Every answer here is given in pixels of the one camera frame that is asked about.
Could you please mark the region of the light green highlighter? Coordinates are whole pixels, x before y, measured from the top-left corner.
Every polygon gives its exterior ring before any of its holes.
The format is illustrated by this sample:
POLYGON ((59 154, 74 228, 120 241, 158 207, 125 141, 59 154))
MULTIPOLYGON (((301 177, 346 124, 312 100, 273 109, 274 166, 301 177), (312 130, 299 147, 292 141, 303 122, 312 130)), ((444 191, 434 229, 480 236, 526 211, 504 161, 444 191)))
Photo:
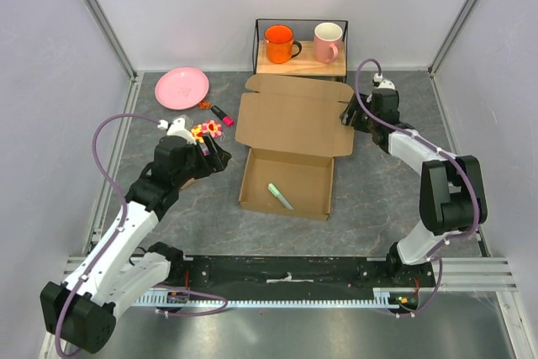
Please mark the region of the light green highlighter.
POLYGON ((273 183, 269 183, 267 186, 269 192, 274 198, 276 198, 284 208, 293 210, 293 206, 288 202, 288 200, 282 195, 282 193, 277 189, 273 183))

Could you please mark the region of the brown cardboard box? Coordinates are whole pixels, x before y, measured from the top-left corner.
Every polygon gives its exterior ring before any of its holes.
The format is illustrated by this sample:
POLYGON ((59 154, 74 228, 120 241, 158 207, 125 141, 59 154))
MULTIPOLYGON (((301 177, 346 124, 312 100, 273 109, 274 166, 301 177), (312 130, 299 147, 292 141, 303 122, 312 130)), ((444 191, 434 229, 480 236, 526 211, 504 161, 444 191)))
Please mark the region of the brown cardboard box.
POLYGON ((354 130, 340 114, 354 90, 342 82, 255 74, 245 84, 235 139, 249 147, 243 209, 306 219, 330 216, 335 158, 353 151, 354 130), (293 206, 286 209, 273 183, 293 206))

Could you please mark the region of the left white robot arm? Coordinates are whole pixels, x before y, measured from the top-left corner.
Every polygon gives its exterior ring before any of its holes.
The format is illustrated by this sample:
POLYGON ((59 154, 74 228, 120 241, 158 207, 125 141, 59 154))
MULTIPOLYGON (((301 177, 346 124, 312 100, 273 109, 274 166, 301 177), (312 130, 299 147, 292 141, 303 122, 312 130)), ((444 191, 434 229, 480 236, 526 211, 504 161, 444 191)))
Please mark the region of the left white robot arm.
POLYGON ((133 266, 128 260, 185 185, 227 167, 231 154, 210 136, 203 139, 190 144, 178 135, 162 137, 93 251, 62 283, 48 282, 41 291, 45 326, 60 357, 69 357, 62 342, 100 351, 118 319, 146 291, 161 282, 175 286, 182 281, 185 267, 164 254, 149 251, 133 266))

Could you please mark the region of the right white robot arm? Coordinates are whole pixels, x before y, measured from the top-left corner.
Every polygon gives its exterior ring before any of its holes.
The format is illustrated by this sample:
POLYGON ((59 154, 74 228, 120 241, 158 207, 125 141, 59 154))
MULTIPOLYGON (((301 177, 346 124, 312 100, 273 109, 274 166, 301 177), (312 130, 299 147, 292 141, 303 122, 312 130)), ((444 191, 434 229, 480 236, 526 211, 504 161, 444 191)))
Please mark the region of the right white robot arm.
POLYGON ((340 116, 341 123, 368 133, 385 153, 420 176, 419 223, 387 254, 386 279, 404 286, 415 267, 432 259, 442 245, 472 235, 488 217, 480 163, 475 156, 457 156, 422 137, 399 120, 398 91, 378 88, 357 92, 340 116))

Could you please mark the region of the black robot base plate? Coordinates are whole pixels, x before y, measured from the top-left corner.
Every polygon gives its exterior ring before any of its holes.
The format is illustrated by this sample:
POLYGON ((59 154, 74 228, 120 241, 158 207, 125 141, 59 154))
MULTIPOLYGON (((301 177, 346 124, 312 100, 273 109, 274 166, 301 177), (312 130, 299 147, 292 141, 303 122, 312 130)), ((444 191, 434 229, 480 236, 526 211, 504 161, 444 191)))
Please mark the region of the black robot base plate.
POLYGON ((431 264, 391 267, 361 256, 190 256, 176 260, 165 284, 216 288, 281 282, 319 285, 356 283, 364 288, 432 288, 431 264))

